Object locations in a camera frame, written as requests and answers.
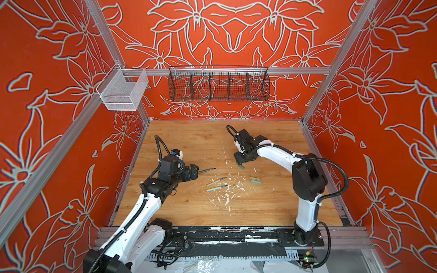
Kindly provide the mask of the green pen body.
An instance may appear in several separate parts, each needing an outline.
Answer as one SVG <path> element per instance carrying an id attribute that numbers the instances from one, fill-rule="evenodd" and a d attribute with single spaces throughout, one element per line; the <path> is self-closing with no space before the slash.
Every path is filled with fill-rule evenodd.
<path id="1" fill-rule="evenodd" d="M 204 174 L 204 173 L 206 173 L 206 172 L 213 171 L 213 170 L 215 170 L 215 169 L 216 169 L 215 167 L 213 167 L 213 168 L 207 168 L 207 169 L 204 169 L 204 170 L 199 171 L 198 174 Z"/>

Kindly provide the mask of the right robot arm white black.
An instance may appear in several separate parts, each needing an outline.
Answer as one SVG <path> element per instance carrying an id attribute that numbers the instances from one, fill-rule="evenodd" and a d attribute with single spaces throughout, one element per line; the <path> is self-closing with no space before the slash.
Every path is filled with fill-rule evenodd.
<path id="1" fill-rule="evenodd" d="M 238 149 L 234 153 L 237 165 L 242 166 L 263 157 L 292 174 L 292 188 L 299 198 L 298 215 L 294 222 L 294 241 L 299 246 L 308 245 L 316 234 L 319 199 L 327 185 L 320 162 L 315 160 L 314 154 L 303 155 L 289 151 L 265 136 L 253 137 L 245 129 L 237 131 L 231 125 L 226 129 Z"/>

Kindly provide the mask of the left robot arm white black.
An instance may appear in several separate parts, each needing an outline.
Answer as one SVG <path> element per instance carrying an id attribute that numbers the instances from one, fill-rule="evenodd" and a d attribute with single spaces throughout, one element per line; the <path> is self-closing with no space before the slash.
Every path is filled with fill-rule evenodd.
<path id="1" fill-rule="evenodd" d="M 83 260 L 85 273 L 135 273 L 151 253 L 177 258 L 181 251 L 158 251 L 174 239 L 171 222 L 153 216 L 180 183 L 199 177 L 199 167 L 187 166 L 180 155 L 166 155 L 140 184 L 141 194 L 121 226 L 98 250 L 90 250 Z"/>

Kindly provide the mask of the green pen cap on table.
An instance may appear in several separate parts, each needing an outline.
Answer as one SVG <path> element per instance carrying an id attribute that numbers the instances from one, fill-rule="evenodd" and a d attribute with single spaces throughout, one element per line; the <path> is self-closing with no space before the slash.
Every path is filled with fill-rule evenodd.
<path id="1" fill-rule="evenodd" d="M 251 183 L 256 183 L 256 184 L 262 184 L 262 182 L 260 180 L 250 180 Z"/>

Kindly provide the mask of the clear mesh bin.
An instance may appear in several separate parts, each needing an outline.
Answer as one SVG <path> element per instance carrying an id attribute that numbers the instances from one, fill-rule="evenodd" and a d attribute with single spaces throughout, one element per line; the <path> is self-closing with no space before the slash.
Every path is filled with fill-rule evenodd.
<path id="1" fill-rule="evenodd" d="M 145 69 L 123 69 L 115 63 L 96 91 L 108 110 L 135 111 L 148 85 Z"/>

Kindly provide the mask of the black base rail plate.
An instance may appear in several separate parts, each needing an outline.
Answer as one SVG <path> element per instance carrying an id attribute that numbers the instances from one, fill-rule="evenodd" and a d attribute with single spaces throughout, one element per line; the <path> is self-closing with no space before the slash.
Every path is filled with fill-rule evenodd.
<path id="1" fill-rule="evenodd" d="M 288 226 L 174 226 L 170 232 L 189 243 L 277 243 L 299 247 L 294 228 Z"/>

